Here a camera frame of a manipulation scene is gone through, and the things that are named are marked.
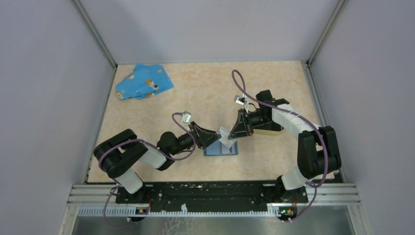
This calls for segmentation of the white credit card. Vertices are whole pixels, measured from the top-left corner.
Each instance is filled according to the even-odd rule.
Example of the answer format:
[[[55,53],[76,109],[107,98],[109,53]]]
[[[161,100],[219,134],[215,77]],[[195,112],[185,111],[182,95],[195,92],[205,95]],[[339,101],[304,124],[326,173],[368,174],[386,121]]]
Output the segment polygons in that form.
[[[231,148],[237,141],[236,139],[229,138],[230,134],[224,127],[220,127],[218,133],[221,135],[220,143],[227,148]]]

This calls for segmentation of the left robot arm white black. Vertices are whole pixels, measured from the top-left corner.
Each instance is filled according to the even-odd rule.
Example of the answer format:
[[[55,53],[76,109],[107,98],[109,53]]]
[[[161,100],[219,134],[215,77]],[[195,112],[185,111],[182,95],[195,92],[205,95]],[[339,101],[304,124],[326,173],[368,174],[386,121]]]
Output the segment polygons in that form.
[[[132,169],[136,162],[164,171],[177,162],[174,155],[191,154],[196,148],[204,150],[221,138],[218,132],[202,128],[193,121],[188,130],[179,137],[164,132],[157,144],[152,145],[139,139],[133,130],[126,129],[95,147],[93,155],[98,160],[99,169],[125,188],[130,199],[139,203],[146,198],[147,190]]]

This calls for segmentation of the blue card holder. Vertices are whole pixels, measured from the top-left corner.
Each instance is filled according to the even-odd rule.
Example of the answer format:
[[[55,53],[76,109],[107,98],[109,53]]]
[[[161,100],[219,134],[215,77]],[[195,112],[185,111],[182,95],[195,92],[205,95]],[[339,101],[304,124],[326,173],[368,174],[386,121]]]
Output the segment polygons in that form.
[[[220,141],[214,142],[212,145],[204,150],[204,156],[217,157],[217,156],[235,156],[238,155],[238,144],[235,142],[230,148],[222,144]]]

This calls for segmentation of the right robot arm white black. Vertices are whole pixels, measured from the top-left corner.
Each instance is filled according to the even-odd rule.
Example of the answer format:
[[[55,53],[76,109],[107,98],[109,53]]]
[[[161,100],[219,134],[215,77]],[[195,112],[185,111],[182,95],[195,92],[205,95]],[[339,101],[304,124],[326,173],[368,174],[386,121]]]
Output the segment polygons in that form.
[[[286,130],[298,142],[297,165],[277,179],[276,197],[288,202],[298,189],[317,176],[325,176],[341,167],[341,157],[335,130],[330,126],[314,124],[294,110],[282,98],[275,99],[269,90],[256,95],[259,108],[249,112],[247,97],[236,96],[235,103],[242,105],[237,121],[228,135],[229,140],[252,136],[254,129],[269,123]]]

